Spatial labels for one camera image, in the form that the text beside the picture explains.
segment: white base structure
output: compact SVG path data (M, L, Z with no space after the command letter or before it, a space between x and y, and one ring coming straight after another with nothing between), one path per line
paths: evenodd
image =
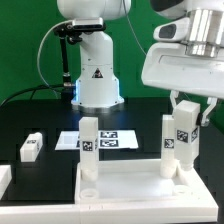
M1 224L164 224L217 221L218 206L194 169L165 179L157 160L104 161L98 179L77 169L75 204L1 207Z
M81 38L81 76L76 82L73 108L108 112L124 103L113 72L113 41L104 32L82 34Z

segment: black cable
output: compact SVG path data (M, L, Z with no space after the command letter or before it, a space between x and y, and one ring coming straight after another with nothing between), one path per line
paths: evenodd
M60 85L52 85L52 86L50 86L50 88L49 88L49 86L41 85L41 86L37 86L37 87L28 88L28 89L24 89L24 90L18 91L16 93L12 94L11 96L9 96L8 98L6 98L5 100L3 100L1 105L0 105L0 109L3 106L5 106L11 99L13 99L13 98L15 98L15 97L17 97L19 95L22 95L24 93L28 93L28 92L34 92L35 93L36 91L46 90L46 89L51 89L51 90L54 89L54 91L55 91L56 90L55 88L61 88L61 87L63 87L62 84L60 84Z

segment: white block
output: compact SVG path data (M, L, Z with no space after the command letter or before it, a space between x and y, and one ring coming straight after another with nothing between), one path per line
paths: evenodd
M0 166L0 200L12 179L10 165Z
M174 178L176 176L177 161L174 156L175 129L172 115L163 116L162 126L162 150L160 175L164 178Z
M80 164L82 179L95 181L98 178L98 118L83 117L79 122Z
M83 117L79 122L80 140L81 138L96 138L98 135L98 118Z
M20 149L21 162L35 162L42 146L42 134L30 134Z
M175 117L176 127L179 129L191 132L196 128L198 114L200 113L200 104L181 101L174 109L173 116Z
M175 157L180 160L181 168L189 171L194 159L199 155L199 131L197 118L200 104L182 101L173 113L175 124Z

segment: white robot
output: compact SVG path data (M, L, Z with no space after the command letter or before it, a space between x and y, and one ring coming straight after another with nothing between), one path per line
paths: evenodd
M165 141L173 139L175 157L184 170L190 170L199 154L199 126L208 125L217 99L224 99L224 4L221 0L150 2L161 16L175 21L155 29L159 43L147 54L142 80L145 85L171 90L173 116L164 119L173 119L174 125L169 132L163 130L167 135L163 149ZM179 91L208 97L209 107L201 114L199 104L176 105Z
M223 63L223 50L216 52L221 47L221 41L219 38L213 38L222 36L223 5L219 0L212 2L214 7L210 6L211 2L206 4L206 0L152 0L151 3L156 11L160 11L160 14L166 17L176 19L186 17L187 14L192 16L156 29L155 36L158 34L157 39L165 43L152 46L143 69L142 79L146 85L172 90L174 116L164 118L165 142L162 147L162 158L99 161L96 144L97 119L84 118L80 121L80 142L88 141L92 149L82 148L81 151L76 174L75 203L1 207L0 224L164 224L217 221L218 206L192 168L194 158L198 154L199 129L196 120L200 107L198 104L185 101L176 105L175 97L178 91L212 97L211 106L204 112L202 119L199 119L201 124L206 123L207 114L215 106L217 97L222 98L220 68ZM93 27L101 29L103 23L100 17L114 19L124 13L121 0L58 0L58 6L66 18L78 18L73 21L75 29L86 29L86 26L90 30ZM216 21L220 24L220 29L213 29L217 26L212 24L209 26L210 20L211 23ZM201 31L203 38L200 38L201 32L193 35L194 30ZM113 70L110 69L112 41L102 32L85 33L81 38L84 70L80 77L82 84L78 96L83 97L83 101L75 101L74 105L84 102L86 108L113 106L113 101L119 97L118 91L113 92L116 93L113 97L108 96L109 99L113 99L109 104L88 101L92 96L87 93L93 89L93 74L99 74L99 71L102 75L106 73L108 80L105 80L102 86L94 83L96 89L103 88L103 85L111 91L115 89L111 83L114 79ZM103 54L106 48L109 53ZM87 88L87 95L82 92L82 85ZM98 96L103 93L102 89L97 92Z
M57 4L61 14L73 20L70 29L78 32L81 41L81 75L72 100L74 109L107 112L119 107L124 99L113 72L113 42L102 30L104 20L118 19L129 12L131 0L57 0Z

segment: cable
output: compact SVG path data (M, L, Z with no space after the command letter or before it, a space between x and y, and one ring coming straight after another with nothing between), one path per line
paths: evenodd
M44 84L51 90L55 91L55 92L58 92L57 90L53 89L49 83L46 81L46 79L44 78L42 72L41 72L41 68L40 68L40 57L41 57L41 53L42 53L42 49L43 49L43 46L45 44L45 41L47 39L47 37L49 36L49 34L53 31L54 28L56 28L57 26L60 26L62 24L65 24L65 23L69 23L69 22L72 22L72 20L68 20L68 21L64 21L64 22L61 22L61 23L58 23L56 25L54 25L50 30L48 30L48 32L45 34L45 36L43 37L41 43L40 43L40 47L39 47L39 50L38 50L38 54L37 54L37 69L38 69L38 74L41 78L41 80L44 82Z
M52 89L55 89L55 88L60 88L60 87L63 87L63 85L53 85L53 86L50 86ZM44 86L44 85L41 85L41 86L37 86L37 87L33 87L33 88L28 88L28 89L24 89L24 90L21 90L19 92L16 92L14 94L12 94L11 96L9 96L8 98L6 98L5 100L2 101L1 105L0 105L0 109L5 106L11 99L19 96L19 95L22 95L24 93L28 93L28 92L36 92L36 91L39 91L39 90L46 90L46 89L50 89L49 86Z
M130 29L131 29L131 31L132 31L132 33L133 33L133 36L134 36L134 38L135 38L135 40L136 40L136 42L137 42L139 48L141 49L142 53L146 56L147 54L146 54L146 52L144 51L142 45L140 44L140 42L139 42L139 40L138 40L138 37L137 37L137 35L136 35L135 31L134 31L134 28L133 28L133 26L132 26L132 23L131 23L131 21L130 21L130 18L129 18L129 16L128 16L128 12L127 12L127 8L126 8L125 0L123 0L123 5L124 5L125 15L126 15L126 17L127 17L127 20L128 20L129 26L130 26Z

